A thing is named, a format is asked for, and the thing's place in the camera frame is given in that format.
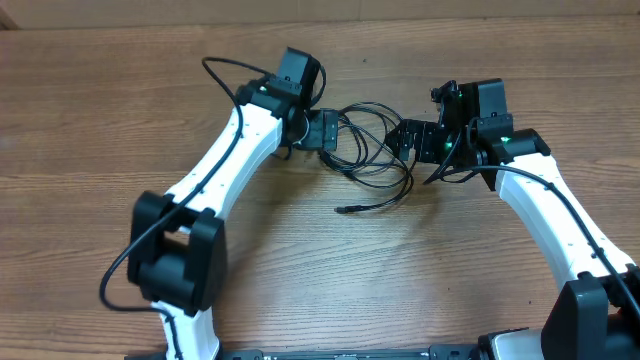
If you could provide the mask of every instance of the cable connector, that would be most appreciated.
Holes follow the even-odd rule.
[[[362,206],[362,205],[353,205],[353,206],[340,206],[337,207],[335,209],[333,209],[335,212],[337,212],[338,214],[349,214],[352,212],[358,212],[358,211],[363,211],[363,210],[367,210],[367,206]]]

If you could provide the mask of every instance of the black cable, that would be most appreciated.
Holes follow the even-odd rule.
[[[550,190],[554,195],[558,197],[558,199],[560,199],[562,204],[564,204],[564,206],[567,208],[567,210],[573,217],[573,220],[576,222],[576,224],[582,231],[582,234],[584,234],[584,237],[587,239],[587,242],[589,243],[591,248],[593,248],[593,251],[596,254],[596,256],[602,262],[602,265],[604,265],[604,267],[609,271],[616,285],[618,285],[618,287],[622,290],[625,298],[627,299],[627,305],[629,305],[629,307],[631,308],[631,311],[634,313],[636,317],[636,320],[640,324],[640,306],[638,306],[638,303],[633,297],[633,294],[631,293],[627,285],[622,280],[622,277],[620,277],[620,274],[618,274],[618,272],[613,267],[611,262],[609,262],[609,259],[607,259],[607,256],[605,255],[604,250],[598,246],[598,243],[596,243],[595,239],[593,238],[593,235],[591,235],[591,233],[589,232],[587,225],[585,225],[584,221],[580,217],[580,214],[578,214],[578,211],[573,207],[569,199],[567,199],[567,197],[564,196],[564,194],[560,190],[558,190],[558,188],[552,182],[548,182],[543,178],[537,175],[534,175],[530,172],[517,169],[517,168],[512,168],[509,166],[503,166],[503,165],[477,165],[477,166],[471,166],[463,169],[454,169],[454,170],[446,171],[440,174],[438,178],[444,178],[449,175],[459,174],[467,171],[471,171],[472,173],[477,173],[480,171],[487,171],[487,170],[507,171],[507,172],[512,172],[512,173],[516,173],[518,175],[524,176],[526,178],[529,178],[531,180],[534,180],[542,184],[543,186],[545,186],[545,189]]]
[[[285,156],[280,156],[276,153],[271,153],[269,154],[270,156],[273,156],[276,159],[280,159],[282,161],[289,161],[291,159],[291,155],[293,154],[293,145],[287,145],[287,155]]]
[[[322,94],[324,94],[324,88],[327,86],[327,72],[324,70],[324,66],[322,65],[320,65],[320,73],[322,74],[322,87],[320,88],[320,91],[318,91],[318,94],[311,99],[311,105],[309,105],[309,107],[314,107],[318,101],[320,101]]]
[[[469,149],[474,149],[475,145],[471,143],[471,130],[473,130],[473,125],[475,125],[475,123],[478,121],[477,117],[474,117],[473,119],[471,119],[469,121],[469,125],[467,125],[467,136],[466,136],[466,140],[467,140],[467,148]]]
[[[432,183],[434,179],[437,179],[439,177],[439,175],[447,170],[447,168],[451,165],[451,160],[453,159],[453,154],[456,152],[456,150],[458,150],[458,147],[460,146],[460,139],[462,138],[462,131],[458,132],[458,135],[456,136],[456,140],[453,142],[453,145],[451,145],[451,150],[449,150],[449,153],[447,154],[447,157],[444,159],[444,161],[442,162],[442,164],[440,164],[440,166],[438,166],[438,168],[433,172],[433,174],[431,174],[427,180],[425,180],[422,184],[426,185],[429,183]]]
[[[202,189],[204,189],[204,187],[207,184],[207,182],[209,180],[211,180],[211,178],[220,169],[220,167],[222,167],[222,164],[224,164],[224,162],[229,158],[229,156],[231,155],[231,152],[233,151],[233,149],[235,148],[236,144],[238,143],[238,141],[242,137],[242,128],[243,128],[243,124],[244,124],[244,118],[243,118],[243,115],[242,115],[242,109],[240,108],[240,104],[238,103],[238,100],[236,99],[236,97],[233,94],[233,92],[231,91],[231,89],[229,89],[227,84],[225,84],[224,81],[222,81],[222,79],[220,79],[220,77],[218,77],[218,75],[216,75],[216,73],[213,72],[213,70],[211,70],[211,68],[209,67],[207,62],[222,62],[222,63],[227,63],[227,64],[233,64],[233,65],[241,66],[241,67],[253,70],[253,71],[257,71],[259,73],[264,74],[265,76],[269,76],[270,75],[270,73],[265,71],[265,70],[262,70],[260,68],[255,67],[255,66],[244,64],[244,63],[241,63],[241,62],[235,61],[235,60],[223,59],[223,58],[214,58],[214,57],[205,57],[205,58],[202,59],[202,66],[205,68],[207,73],[209,73],[209,75],[211,75],[211,77],[218,83],[218,85],[220,85],[220,87],[224,90],[224,92],[227,94],[227,96],[229,96],[229,98],[233,102],[233,105],[234,105],[234,107],[236,109],[236,113],[238,115],[238,131],[236,131],[236,133],[235,133],[235,135],[233,137],[233,140],[231,141],[231,144],[229,145],[227,150],[224,152],[224,154],[222,154],[222,157],[220,157],[220,160],[218,160],[218,162],[213,166],[213,168],[211,170],[209,170],[209,172],[207,173],[207,175],[205,175],[205,177],[202,179],[202,181],[200,181],[198,183],[198,185],[196,185],[193,188],[193,190],[182,201],[180,201],[180,203],[178,203],[176,206],[174,206],[173,209],[171,209],[169,212],[167,212],[158,221],[156,221],[151,226],[149,226],[149,228],[147,230],[145,230],[144,233],[142,233],[140,236],[138,236],[137,239],[132,241],[131,244],[129,244],[129,246],[127,246],[127,248],[124,249],[122,251],[122,253],[120,253],[120,255],[118,255],[118,257],[113,261],[113,263],[111,264],[109,269],[104,273],[104,275],[102,277],[102,281],[100,282],[100,290],[99,290],[100,301],[102,302],[102,304],[104,304],[105,307],[107,307],[110,310],[121,311],[121,312],[155,312],[155,313],[159,313],[159,314],[164,315],[166,317],[166,321],[169,322],[169,326],[171,328],[173,347],[174,347],[175,352],[176,352],[176,359],[178,359],[178,360],[182,360],[183,357],[182,357],[182,352],[180,350],[180,343],[178,342],[178,332],[177,332],[177,329],[176,329],[175,320],[174,320],[173,316],[171,316],[171,313],[169,313],[168,311],[166,311],[164,309],[158,309],[158,308],[154,308],[154,307],[135,307],[135,306],[115,305],[115,304],[111,303],[107,299],[106,291],[107,291],[107,284],[109,283],[109,279],[111,279],[111,276],[116,271],[118,266],[120,266],[120,264],[122,264],[124,259],[126,259],[131,254],[131,252],[135,248],[137,248],[143,241],[145,241],[147,238],[150,238],[151,235],[155,235],[155,233],[158,230],[160,230],[162,227],[164,227]]]
[[[390,131],[390,125],[395,127],[396,122],[393,121],[386,114],[368,105],[381,107],[389,111],[390,113],[392,113],[398,120],[400,121],[404,120],[403,117],[400,114],[398,114],[395,110],[381,103],[359,102],[359,103],[351,104],[343,108],[342,110],[338,111],[339,120],[340,122],[343,123],[343,125],[338,127],[338,130],[349,129],[351,131],[356,143],[357,150],[358,150],[355,161],[342,159],[327,151],[320,152],[320,159],[325,163],[325,165],[327,165],[332,170],[340,172],[350,180],[358,182],[364,186],[375,188],[375,189],[389,189],[402,184],[402,188],[392,198],[386,201],[383,201],[381,203],[373,204],[373,205],[352,205],[352,206],[337,207],[335,211],[338,213],[359,212],[359,211],[371,210],[371,209],[380,208],[382,206],[390,205],[400,201],[413,188],[414,178],[411,175],[411,171],[413,170],[413,167],[415,166],[416,161],[413,162],[411,167],[408,167],[407,164],[405,164],[403,161],[396,159],[393,156],[393,152],[382,141],[378,140],[374,135],[372,135],[370,132],[368,132],[364,128],[353,124],[353,122],[351,122],[351,120],[347,116],[347,113],[350,113],[350,112],[364,112],[364,113],[376,115],[378,118],[380,118],[380,120],[383,123],[385,135],[388,134]],[[367,140],[365,139],[365,135],[378,145],[377,150],[372,155],[370,153]],[[376,159],[382,153],[382,151],[386,151],[391,155],[391,159],[389,160],[389,162],[379,162],[379,161],[376,162]],[[370,171],[364,171],[364,169],[368,167],[373,167],[375,169]],[[390,184],[378,185],[378,184],[373,184],[361,179],[362,176],[379,174],[392,168],[395,168],[404,172],[404,175],[400,179]]]

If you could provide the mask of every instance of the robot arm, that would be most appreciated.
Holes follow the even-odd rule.
[[[318,69],[317,60],[289,49],[277,76],[253,80],[241,87],[238,99],[245,123],[243,137],[233,152],[204,189],[155,235],[153,241],[149,239],[144,246],[131,252],[129,281],[140,286],[144,298],[151,301],[153,307],[171,314],[177,327],[176,332],[172,331],[167,319],[161,315],[169,347],[166,354],[157,354],[158,358],[176,357],[172,341],[175,333],[179,334],[177,342],[183,359],[213,360],[219,356],[220,342],[212,327],[211,305],[221,291],[226,273],[224,221],[258,166],[278,146],[335,149],[338,129],[335,111],[309,109],[311,88]],[[602,234],[571,194],[546,144],[533,130],[513,131],[513,119],[506,110],[501,80],[464,84],[459,88],[455,82],[449,82],[434,89],[432,99],[442,105],[438,123],[406,120],[385,138],[385,144],[396,157],[407,160],[409,149],[414,148],[417,161],[440,164],[434,174],[438,176],[448,166],[490,164],[518,168],[547,179],[578,211],[615,270],[619,273],[629,270],[625,281],[632,282],[635,276],[636,283],[640,284],[640,271],[628,255]],[[140,197],[134,207],[132,241],[193,191],[229,148],[238,125],[238,114],[234,109],[220,137],[184,179],[172,186],[165,196],[144,193]],[[466,131],[466,141],[460,142],[463,131]],[[462,144],[459,147],[452,146],[456,134],[455,144]],[[485,359],[487,349],[491,349],[496,360],[523,358],[523,355],[530,359],[584,359],[584,348],[589,345],[597,346],[592,354],[604,354],[604,342],[608,338],[608,296],[617,289],[606,278],[607,269],[596,258],[569,211],[551,191],[524,176],[504,170],[481,174],[489,188],[498,191],[499,196],[511,205],[540,247],[558,288],[562,289],[560,305],[556,304],[559,310],[554,308],[542,331],[498,334],[485,345],[434,345],[426,351],[407,351],[398,358],[436,358],[436,350],[440,354],[451,350],[451,354],[475,360]],[[189,244],[178,244],[164,235],[175,231],[189,234]],[[616,306],[624,305],[620,298],[611,302]],[[597,314],[593,311],[594,303],[597,303]],[[576,314],[577,318],[566,320],[557,313]],[[581,314],[589,317],[583,319]],[[565,331],[562,327],[558,330],[557,324],[575,326]],[[594,326],[599,329],[596,331],[598,340],[584,338],[584,329]],[[229,356],[234,360],[238,357],[245,360],[245,355],[247,359],[262,355],[259,351],[247,354]],[[389,354],[384,353],[381,357],[395,359]],[[315,359],[316,355],[305,356]],[[317,358],[339,356],[318,354]],[[376,356],[373,352],[366,358]],[[299,358],[287,354],[278,357]]]
[[[200,213],[209,208],[214,211],[216,218],[226,220],[240,192],[258,166],[280,145],[281,118],[275,118],[271,115],[271,111],[253,104],[241,106],[241,109],[244,118],[242,138],[205,188],[187,204],[188,209]],[[182,201],[218,162],[229,147],[236,131],[238,131],[238,114],[234,108],[227,126],[202,160],[187,176],[167,191],[166,195],[172,196],[174,203]],[[179,231],[188,234],[190,229],[181,227]],[[152,306],[162,308],[173,315],[177,332],[180,334],[178,343],[184,359],[215,359],[220,341],[213,330],[211,308],[188,316],[184,309],[164,301],[154,301]],[[169,346],[166,358],[174,359],[176,351],[171,341],[173,333],[165,316],[160,315],[160,317]]]
[[[626,272],[628,264],[635,265],[629,255],[609,241],[591,220],[563,181],[553,156],[540,153],[517,156],[507,166],[525,170],[552,182],[571,201],[618,273]],[[577,280],[578,274],[583,272],[589,272],[595,277],[609,275],[569,211],[543,185],[515,173],[498,171],[496,191],[502,200],[511,205],[529,230],[551,268],[558,290],[567,281]]]

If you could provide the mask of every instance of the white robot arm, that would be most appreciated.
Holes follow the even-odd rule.
[[[627,264],[635,264],[591,220],[563,181],[553,156],[540,153],[517,156],[507,166],[552,182],[571,201],[616,271],[624,273]],[[543,185],[515,173],[499,171],[496,191],[502,200],[511,205],[529,230],[551,268],[558,290],[567,281],[578,279],[578,274],[583,272],[590,272],[595,277],[609,275],[567,208]]]
[[[312,73],[315,79],[315,74],[317,74],[318,71],[317,66],[315,69],[309,71],[309,66],[313,67],[315,65],[313,65],[312,62],[308,62],[309,59],[312,58],[307,54],[296,52],[293,57],[296,60],[288,62],[287,55],[285,55],[283,64],[296,69],[305,69],[304,71],[293,72],[296,81],[292,81],[289,76],[283,76],[282,78],[286,80],[279,82],[282,79],[273,79],[273,84],[268,87],[262,86],[261,82],[256,83],[254,81],[253,86],[251,86],[252,83],[250,83],[247,86],[248,91],[245,92],[245,95],[249,94],[248,98],[241,102],[244,105],[239,106],[244,119],[242,128],[239,128],[238,107],[236,107],[232,111],[229,122],[220,137],[187,176],[172,186],[164,197],[149,197],[148,195],[143,195],[134,208],[132,239],[136,231],[139,233],[140,228],[144,229],[148,227],[148,225],[145,224],[148,224],[149,221],[152,221],[155,217],[162,216],[162,214],[178,206],[177,204],[183,202],[187,197],[191,197],[194,189],[196,189],[207,174],[210,173],[214,165],[219,162],[229,148],[237,131],[242,131],[243,136],[238,140],[235,148],[218,171],[213,174],[204,188],[185,204],[184,209],[176,216],[178,219],[166,224],[168,227],[166,230],[169,232],[182,231],[190,234],[190,250],[180,247],[176,249],[176,246],[171,245],[170,242],[165,244],[164,236],[156,234],[156,242],[154,244],[147,244],[146,249],[137,249],[136,253],[131,253],[129,280],[140,286],[144,297],[152,301],[154,308],[162,309],[160,316],[163,320],[168,343],[168,350],[165,354],[166,359],[213,360],[221,356],[220,342],[213,329],[211,303],[220,290],[220,282],[224,276],[223,270],[226,268],[224,221],[228,217],[240,192],[244,189],[258,166],[269,154],[273,153],[283,142],[291,144],[296,140],[301,141],[303,138],[310,137],[310,129],[312,126],[315,126],[310,124],[309,118],[307,117],[307,111],[309,110],[308,100],[310,97],[309,84],[313,84],[313,79],[309,80],[308,73]],[[446,169],[451,159],[458,157],[458,159],[467,161],[466,159],[469,157],[466,156],[465,151],[477,152],[477,154],[474,153],[474,156],[476,156],[478,162],[481,164],[483,162],[487,164],[488,161],[489,164],[497,163],[535,174],[553,183],[555,188],[569,200],[582,221],[586,224],[589,233],[595,238],[597,245],[604,250],[607,259],[613,265],[615,271],[620,274],[627,271],[631,273],[631,269],[635,265],[633,260],[607,239],[580,206],[579,202],[571,194],[571,191],[562,180],[556,162],[550,155],[548,148],[546,151],[536,150],[539,144],[534,143],[540,140],[537,139],[537,134],[535,134],[535,132],[522,132],[516,136],[519,136],[518,140],[509,146],[507,146],[507,143],[510,138],[500,137],[500,131],[505,129],[509,131],[509,124],[511,126],[510,133],[513,133],[511,115],[506,113],[506,105],[504,105],[503,109],[504,114],[493,111],[493,108],[500,108],[499,101],[494,101],[495,98],[497,97],[499,99],[500,95],[504,97],[503,88],[500,90],[502,81],[492,80],[484,83],[465,84],[463,86],[469,85],[469,87],[465,88],[466,90],[458,90],[455,82],[453,82],[453,85],[454,86],[452,86],[450,82],[443,86],[443,88],[446,87],[445,90],[449,92],[449,95],[455,95],[453,96],[454,100],[451,100],[452,97],[449,96],[448,101],[458,101],[459,105],[462,104],[466,106],[464,101],[468,100],[465,98],[475,96],[474,101],[477,103],[476,110],[480,109],[478,104],[482,104],[484,108],[492,109],[488,114],[484,114],[486,117],[483,117],[482,111],[478,110],[479,114],[476,114],[476,116],[479,116],[479,119],[474,118],[473,120],[477,124],[476,138],[480,146],[471,144],[469,133],[471,132],[472,123],[461,124],[459,121],[459,118],[464,116],[461,114],[465,114],[465,111],[468,111],[465,110],[467,108],[461,105],[460,108],[462,110],[458,112],[452,111],[452,104],[450,102],[449,105],[447,105],[449,109],[448,112],[444,115],[441,114],[441,119],[438,124],[427,124],[409,120],[414,122],[411,126],[407,125],[407,123],[401,124],[398,127],[398,131],[391,134],[397,136],[396,138],[385,138],[385,144],[394,150],[394,155],[401,158],[408,154],[408,148],[413,147],[416,150],[416,159],[418,161],[441,164],[441,167],[437,170],[439,176],[444,176],[439,173],[439,171]],[[481,86],[484,86],[482,91],[485,91],[485,96],[491,98],[491,101],[483,99],[482,91],[478,90]],[[443,99],[446,99],[446,96],[446,94],[436,93],[434,95],[434,93],[432,93],[432,98],[434,101],[437,99],[437,102],[444,101]],[[300,106],[301,98],[306,98],[307,100],[306,102],[302,102],[302,106]],[[453,116],[455,116],[455,118],[447,118],[447,116],[451,116],[451,113],[454,114]],[[453,130],[450,128],[452,123],[456,124],[455,126],[458,128],[466,127],[468,129],[466,130],[468,144],[466,148],[464,146],[457,148],[462,130],[459,130],[458,140],[453,146],[451,146],[450,143],[445,143],[446,140],[444,139],[446,139],[446,137],[438,137],[439,132],[447,132],[449,134],[455,132],[455,128]],[[327,125],[326,122],[324,124],[320,122],[320,124],[320,136],[315,137],[315,146],[318,146],[318,141],[320,141],[320,143],[323,142],[323,126]],[[332,128],[337,132],[337,126],[332,126]],[[487,144],[480,143],[485,139],[480,136],[482,132],[484,132],[483,134],[490,134],[487,138],[495,141],[492,140],[493,143],[489,142]],[[337,133],[329,135],[329,138],[335,140],[336,134]],[[477,150],[482,146],[488,150]],[[442,148],[450,150],[447,152],[443,151]],[[459,163],[453,163],[453,165],[456,167],[461,166]],[[565,204],[560,201],[556,194],[548,191],[541,183],[532,181],[526,176],[506,171],[506,169],[508,169],[506,167],[502,168],[504,170],[497,170],[493,173],[483,172],[482,175],[489,187],[492,190],[496,190],[499,196],[511,205],[531,233],[536,244],[540,247],[551,267],[558,288],[562,290],[560,294],[561,298],[567,296],[566,292],[569,291],[567,290],[568,284],[582,281],[584,280],[583,278],[586,279],[584,280],[586,282],[591,281],[589,284],[595,286],[595,290],[587,289],[589,292],[584,289],[578,289],[569,294],[577,296],[577,303],[582,301],[580,299],[582,294],[585,295],[585,298],[589,297],[589,299],[591,299],[596,292],[596,295],[601,297],[602,294],[604,294],[605,323],[602,326],[598,325],[600,327],[596,330],[593,330],[591,326],[587,327],[597,333],[596,335],[599,336],[598,339],[606,339],[608,336],[606,310],[609,303],[607,301],[608,294],[605,293],[605,290],[609,291],[612,287],[609,285],[601,285],[596,279],[609,276],[610,271],[605,268],[600,259],[597,258],[593,247],[587,242],[585,234],[578,225],[576,225],[574,217],[572,217]],[[211,252],[212,255],[208,257],[207,254],[205,254],[203,257],[202,252]],[[198,255],[195,256],[195,260],[190,257],[193,253],[197,253]],[[190,266],[190,261],[195,262],[196,266]],[[602,283],[609,284],[609,282],[604,280]],[[602,305],[601,301],[597,304],[597,321],[602,320]],[[581,305],[578,304],[577,306],[576,311],[581,311],[579,308]],[[168,314],[171,316],[171,319],[167,319],[166,316]],[[564,348],[556,350],[554,348],[545,353],[545,347],[552,348],[556,346],[556,344],[547,344],[545,346],[544,336],[542,335],[544,331],[545,330],[542,332],[527,330],[507,332],[492,337],[487,346],[465,345],[465,347],[460,349],[464,349],[463,351],[469,350],[468,357],[465,357],[464,353],[462,356],[465,359],[469,358],[474,360],[485,359],[486,357],[483,357],[485,356],[483,354],[486,354],[486,351],[490,351],[495,360],[583,358],[582,354],[585,351],[583,349],[585,341],[582,338],[580,341],[576,340],[575,344],[572,343],[568,345],[568,350]],[[179,336],[177,337],[177,341],[174,341],[176,339],[173,337],[176,334],[179,334]],[[594,341],[594,344],[596,344],[598,348],[593,351],[593,354],[599,356],[600,353],[598,351],[604,351],[605,346],[601,344],[602,341]],[[175,344],[179,346],[180,352],[176,351]],[[580,347],[581,352],[574,349],[577,347]],[[418,357],[421,360],[428,360],[423,359],[423,357],[425,357],[425,354],[427,357],[430,357],[432,351],[434,354],[433,357],[435,358],[435,350],[432,348],[427,349],[426,352],[418,352]],[[451,354],[454,353],[459,354],[459,351],[455,350],[451,352]],[[581,355],[577,357],[565,356],[566,354],[574,353]],[[312,355],[306,354],[305,356],[306,359],[314,359]],[[407,356],[399,356],[399,358],[411,360],[406,359]]]

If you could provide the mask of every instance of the metal base plate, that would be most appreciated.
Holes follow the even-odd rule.
[[[335,350],[308,352],[228,351],[222,360],[475,360],[477,345],[432,345],[410,350]]]

